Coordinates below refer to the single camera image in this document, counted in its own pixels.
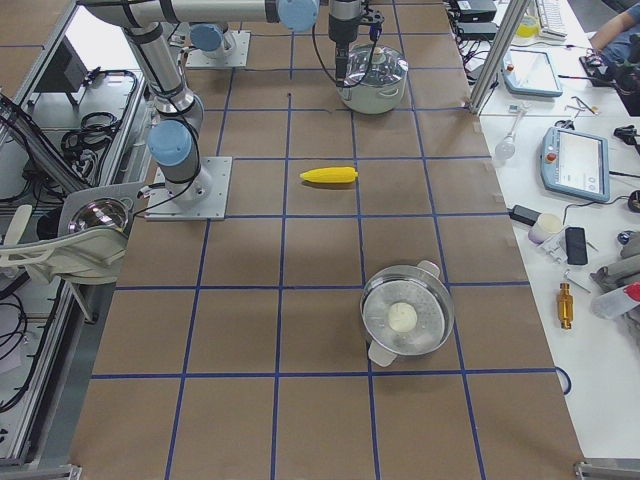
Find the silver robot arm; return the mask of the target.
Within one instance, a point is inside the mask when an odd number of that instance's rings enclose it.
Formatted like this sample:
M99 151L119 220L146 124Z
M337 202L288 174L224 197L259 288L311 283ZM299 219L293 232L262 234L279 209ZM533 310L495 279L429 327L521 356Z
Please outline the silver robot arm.
M169 41L191 50L199 50L206 56L230 55L236 48L234 34L226 22L177 24L169 34Z
M198 153L203 118L200 98L188 87L163 35L165 23L217 26L225 22L280 23L295 33L315 26L319 1L81 1L99 20L122 29L155 95L161 117L147 146L164 175L170 201L201 206L218 193L221 176L207 171Z

